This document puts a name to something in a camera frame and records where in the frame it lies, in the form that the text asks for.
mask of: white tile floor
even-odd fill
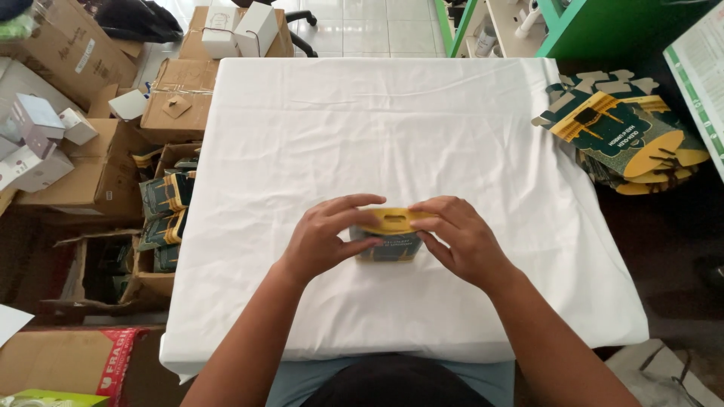
[[[234,6],[231,0],[156,0],[186,31],[196,6]],[[278,9],[310,10],[316,27],[305,20],[289,30],[307,41],[320,58],[370,56],[382,58],[445,57],[434,0],[276,0]],[[180,43],[146,44],[138,57],[135,86],[153,82],[161,62],[176,58]],[[295,56],[306,55],[295,48]]]

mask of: white cloth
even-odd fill
[[[530,123],[555,81],[551,59],[222,60],[162,363],[198,372],[302,213],[360,192],[386,196],[388,207],[465,198],[588,345],[646,340],[588,177]],[[349,259],[317,277],[284,360],[390,351],[513,358],[488,297],[423,247],[411,263]]]

